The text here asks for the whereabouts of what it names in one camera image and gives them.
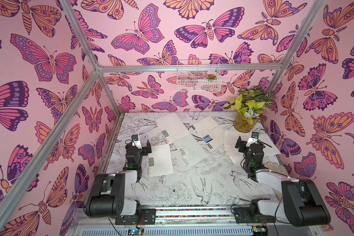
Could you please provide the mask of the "small clear-spiral notebook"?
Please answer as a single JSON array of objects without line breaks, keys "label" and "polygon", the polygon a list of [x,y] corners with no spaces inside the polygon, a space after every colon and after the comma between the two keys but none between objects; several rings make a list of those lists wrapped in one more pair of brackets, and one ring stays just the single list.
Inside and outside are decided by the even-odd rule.
[{"label": "small clear-spiral notebook", "polygon": [[151,178],[172,174],[174,169],[169,144],[152,146],[148,154],[148,165],[148,175]]}]

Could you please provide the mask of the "CAMP spiral notebook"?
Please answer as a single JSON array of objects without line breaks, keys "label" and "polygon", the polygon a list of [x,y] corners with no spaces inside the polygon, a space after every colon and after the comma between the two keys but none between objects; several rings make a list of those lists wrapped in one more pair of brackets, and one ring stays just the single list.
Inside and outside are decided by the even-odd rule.
[{"label": "CAMP spiral notebook", "polygon": [[192,124],[192,128],[210,149],[216,149],[224,144],[225,130],[212,117]]}]

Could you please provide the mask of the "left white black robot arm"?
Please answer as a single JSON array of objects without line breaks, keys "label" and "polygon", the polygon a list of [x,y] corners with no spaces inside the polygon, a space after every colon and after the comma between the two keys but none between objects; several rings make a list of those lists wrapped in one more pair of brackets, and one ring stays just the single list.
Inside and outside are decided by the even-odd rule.
[{"label": "left white black robot arm", "polygon": [[121,172],[96,176],[86,198],[84,212],[89,217],[141,216],[138,200],[125,198],[125,190],[139,182],[143,174],[143,157],[152,153],[150,142],[137,147],[135,141],[126,144],[126,164]]}]

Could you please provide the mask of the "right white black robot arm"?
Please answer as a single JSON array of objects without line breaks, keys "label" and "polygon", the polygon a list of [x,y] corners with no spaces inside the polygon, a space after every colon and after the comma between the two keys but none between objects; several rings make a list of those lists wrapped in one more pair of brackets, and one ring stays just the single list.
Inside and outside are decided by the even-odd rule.
[{"label": "right white black robot arm", "polygon": [[295,227],[326,225],[331,222],[330,213],[312,180],[291,178],[282,172],[273,171],[263,164],[265,144],[257,138],[248,141],[239,136],[232,150],[243,154],[241,167],[246,176],[281,193],[278,201],[253,199],[248,215],[251,221],[257,216],[273,217],[275,222]]}]

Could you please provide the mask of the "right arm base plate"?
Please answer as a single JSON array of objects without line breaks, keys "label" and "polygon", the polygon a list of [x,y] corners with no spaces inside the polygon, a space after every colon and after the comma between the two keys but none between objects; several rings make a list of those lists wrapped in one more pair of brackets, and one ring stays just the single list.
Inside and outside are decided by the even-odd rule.
[{"label": "right arm base plate", "polygon": [[233,216],[235,217],[236,223],[255,223],[255,224],[265,224],[265,223],[275,223],[276,220],[273,216],[265,216],[251,212],[248,207],[233,207],[231,209]]}]

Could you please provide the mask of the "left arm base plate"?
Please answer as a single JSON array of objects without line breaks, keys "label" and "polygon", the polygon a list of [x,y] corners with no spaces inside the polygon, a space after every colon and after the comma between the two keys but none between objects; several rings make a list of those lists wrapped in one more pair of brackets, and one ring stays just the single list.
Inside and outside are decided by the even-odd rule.
[{"label": "left arm base plate", "polygon": [[143,208],[135,215],[119,216],[116,218],[116,225],[154,225],[156,220],[155,208]]}]

